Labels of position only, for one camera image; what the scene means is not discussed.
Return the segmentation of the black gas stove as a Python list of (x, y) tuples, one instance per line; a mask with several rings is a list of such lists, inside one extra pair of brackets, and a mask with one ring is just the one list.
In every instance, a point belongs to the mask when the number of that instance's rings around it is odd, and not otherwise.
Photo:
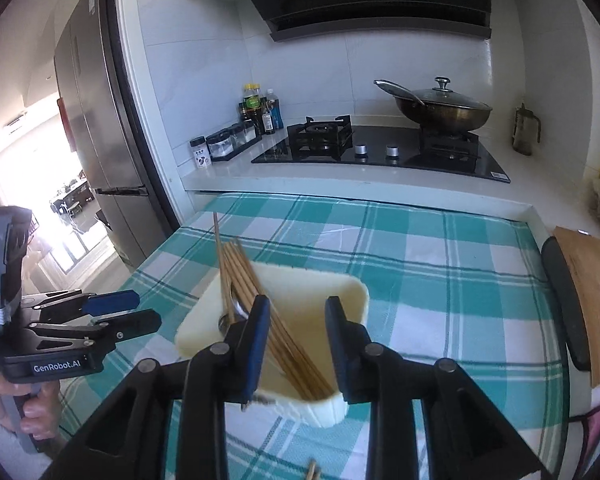
[(475, 133), (444, 136), (422, 128), (356, 126), (349, 116), (306, 118), (256, 164), (387, 166), (461, 174), (509, 183), (509, 176)]

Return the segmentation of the black wok with lid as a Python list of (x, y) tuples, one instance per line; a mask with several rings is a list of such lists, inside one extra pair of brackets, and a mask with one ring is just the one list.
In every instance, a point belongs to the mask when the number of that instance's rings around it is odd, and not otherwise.
[(441, 134), (460, 134), (483, 127), (492, 107), (448, 87), (446, 77), (436, 77), (437, 88), (412, 91), (385, 79), (374, 85), (392, 96), (400, 112), (423, 129)]

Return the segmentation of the wooden cutting board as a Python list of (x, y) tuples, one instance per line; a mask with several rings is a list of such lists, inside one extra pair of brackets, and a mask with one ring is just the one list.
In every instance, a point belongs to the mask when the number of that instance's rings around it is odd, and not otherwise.
[(562, 226), (556, 226), (554, 235), (580, 302), (595, 388), (600, 386), (600, 238)]

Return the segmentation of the steel refrigerator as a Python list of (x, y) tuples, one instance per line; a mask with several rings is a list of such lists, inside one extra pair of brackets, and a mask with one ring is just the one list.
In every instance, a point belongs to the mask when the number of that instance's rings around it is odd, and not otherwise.
[(79, 0), (55, 48), (67, 136), (114, 248), (138, 268), (178, 228), (122, 66), (114, 0)]

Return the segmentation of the dark glass jar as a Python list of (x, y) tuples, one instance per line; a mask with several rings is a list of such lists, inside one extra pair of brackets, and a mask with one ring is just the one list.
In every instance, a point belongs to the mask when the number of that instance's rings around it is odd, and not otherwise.
[(541, 142), (542, 122), (524, 103), (515, 110), (512, 148), (519, 154), (531, 156), (535, 144)]

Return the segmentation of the pink cloth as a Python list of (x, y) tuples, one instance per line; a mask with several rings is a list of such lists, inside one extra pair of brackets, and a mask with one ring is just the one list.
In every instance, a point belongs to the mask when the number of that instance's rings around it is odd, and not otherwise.
[(600, 479), (600, 405), (569, 419), (582, 430), (582, 443), (573, 479)]

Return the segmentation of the teal plaid tablecloth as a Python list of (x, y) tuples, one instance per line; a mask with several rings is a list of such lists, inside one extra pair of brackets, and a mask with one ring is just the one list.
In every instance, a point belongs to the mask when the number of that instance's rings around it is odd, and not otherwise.
[(174, 337), (215, 277), (217, 237), (257, 262), (347, 273), (370, 292), (374, 341), (424, 363), (446, 356), (557, 472), (566, 442), (568, 368), (557, 300), (524, 222), (364, 200), (225, 193), (163, 243), (126, 283), (162, 318), (120, 344), (97, 375), (62, 385), (71, 436), (140, 359), (176, 360)]

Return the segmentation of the sauce bottles group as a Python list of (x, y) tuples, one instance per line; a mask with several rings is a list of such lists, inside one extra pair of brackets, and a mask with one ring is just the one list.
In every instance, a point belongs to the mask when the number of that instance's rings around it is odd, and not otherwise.
[(285, 128), (279, 99), (272, 89), (261, 92), (258, 84), (242, 87), (239, 109), (245, 120), (250, 120), (258, 136), (273, 134)]

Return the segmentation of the black rolled mat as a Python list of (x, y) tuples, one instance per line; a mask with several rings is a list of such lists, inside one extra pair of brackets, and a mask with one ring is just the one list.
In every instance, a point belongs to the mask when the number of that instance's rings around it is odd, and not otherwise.
[(580, 299), (566, 257), (556, 237), (551, 236), (543, 243), (541, 260), (550, 286), (554, 290), (557, 301), (557, 322), (571, 361), (580, 372), (590, 372), (592, 367), (588, 333)]

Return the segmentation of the cream ribbed utensil holder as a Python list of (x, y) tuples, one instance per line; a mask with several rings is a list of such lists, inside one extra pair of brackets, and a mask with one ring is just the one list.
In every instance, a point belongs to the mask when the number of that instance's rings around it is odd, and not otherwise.
[(256, 397), (277, 415), (316, 428), (343, 421), (348, 407), (337, 382), (325, 326), (325, 304), (340, 299), (348, 320), (365, 324), (370, 293), (349, 274), (266, 263), (225, 261), (240, 299), (271, 301), (268, 348)]

